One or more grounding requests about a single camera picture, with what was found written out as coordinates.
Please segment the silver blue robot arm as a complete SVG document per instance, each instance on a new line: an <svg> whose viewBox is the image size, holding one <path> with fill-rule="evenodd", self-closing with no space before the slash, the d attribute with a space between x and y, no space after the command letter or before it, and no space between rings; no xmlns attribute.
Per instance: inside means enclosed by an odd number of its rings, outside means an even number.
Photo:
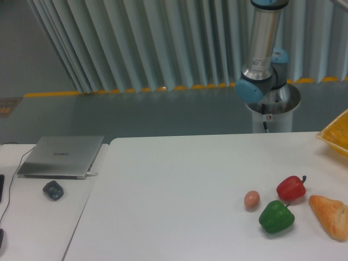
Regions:
<svg viewBox="0 0 348 261"><path fill-rule="evenodd" d="M281 11L288 1L251 1L254 15L247 59L236 82L237 95L253 110L271 112L280 98L275 91L287 84L288 54L274 48Z"/></svg>

